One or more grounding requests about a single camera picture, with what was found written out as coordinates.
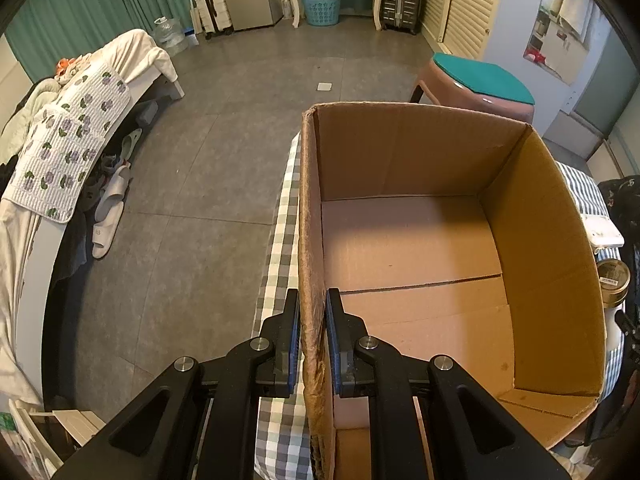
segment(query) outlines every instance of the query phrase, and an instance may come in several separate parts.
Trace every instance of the slipper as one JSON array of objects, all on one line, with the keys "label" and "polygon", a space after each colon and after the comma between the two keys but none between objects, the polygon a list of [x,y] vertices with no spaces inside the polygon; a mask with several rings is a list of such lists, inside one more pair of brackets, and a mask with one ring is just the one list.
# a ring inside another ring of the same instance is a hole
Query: slipper
[{"label": "slipper", "polygon": [[129,135],[122,139],[122,150],[120,152],[121,160],[129,160],[133,154],[133,148],[136,147],[136,143],[142,135],[142,128],[133,130]]},{"label": "slipper", "polygon": [[124,199],[124,194],[127,192],[127,187],[129,187],[130,169],[131,165],[125,162],[110,178],[109,183],[104,188],[104,194],[100,202],[98,202],[98,207],[95,208],[96,222],[102,222],[107,218],[110,209]]},{"label": "slipper", "polygon": [[80,193],[78,207],[80,211],[89,211],[100,200],[100,188],[104,186],[107,178],[103,174],[89,175]]},{"label": "slipper", "polygon": [[100,158],[100,170],[107,175],[112,175],[125,161],[119,155],[103,155]]},{"label": "slipper", "polygon": [[91,251],[94,258],[101,258],[109,252],[123,210],[124,202],[118,202],[109,209],[106,218],[102,222],[94,224],[94,234],[92,236],[94,248]]}]

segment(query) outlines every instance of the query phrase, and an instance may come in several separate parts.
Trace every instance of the white suitcase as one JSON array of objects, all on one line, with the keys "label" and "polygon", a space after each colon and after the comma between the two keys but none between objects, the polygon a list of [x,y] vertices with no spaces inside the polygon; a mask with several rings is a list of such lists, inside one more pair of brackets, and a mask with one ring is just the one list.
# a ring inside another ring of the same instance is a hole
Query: white suitcase
[{"label": "white suitcase", "polygon": [[205,38],[209,39],[213,34],[232,32],[232,23],[226,8],[225,0],[195,0],[202,27],[205,30]]}]

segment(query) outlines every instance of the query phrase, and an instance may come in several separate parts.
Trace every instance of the blue laundry basket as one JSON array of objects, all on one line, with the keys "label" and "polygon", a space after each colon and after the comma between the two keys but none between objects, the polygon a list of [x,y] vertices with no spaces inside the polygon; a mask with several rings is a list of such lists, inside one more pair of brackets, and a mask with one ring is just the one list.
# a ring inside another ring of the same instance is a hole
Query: blue laundry basket
[{"label": "blue laundry basket", "polygon": [[306,22],[315,27],[326,27],[338,23],[340,0],[303,0]]}]

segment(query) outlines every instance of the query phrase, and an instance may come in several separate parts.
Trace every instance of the metal screw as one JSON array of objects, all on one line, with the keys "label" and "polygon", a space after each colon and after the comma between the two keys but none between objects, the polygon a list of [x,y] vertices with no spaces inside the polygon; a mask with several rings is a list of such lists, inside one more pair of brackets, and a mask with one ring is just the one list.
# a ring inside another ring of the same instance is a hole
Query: metal screw
[{"label": "metal screw", "polygon": [[451,370],[453,368],[453,359],[447,355],[439,355],[433,360],[433,364],[439,370]]},{"label": "metal screw", "polygon": [[269,340],[265,337],[254,337],[253,339],[251,339],[249,346],[256,351],[260,351],[269,348],[270,344],[271,343],[269,343]]},{"label": "metal screw", "polygon": [[186,372],[187,370],[191,370],[193,368],[193,358],[191,357],[178,357],[174,361],[174,368],[179,372]]},{"label": "metal screw", "polygon": [[372,335],[364,335],[360,339],[358,339],[358,344],[367,350],[373,350],[376,346],[378,346],[377,337],[373,337]]}]

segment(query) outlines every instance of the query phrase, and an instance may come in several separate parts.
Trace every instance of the cardboard box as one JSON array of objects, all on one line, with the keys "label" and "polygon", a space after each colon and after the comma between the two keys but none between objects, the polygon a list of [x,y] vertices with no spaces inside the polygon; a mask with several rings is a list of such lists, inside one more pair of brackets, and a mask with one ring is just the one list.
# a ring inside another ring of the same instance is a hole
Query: cardboard box
[{"label": "cardboard box", "polygon": [[299,279],[317,478],[369,478],[366,399],[332,395],[324,295],[421,359],[455,358],[544,446],[596,406],[605,333],[582,221],[533,128],[415,104],[305,113]]}]

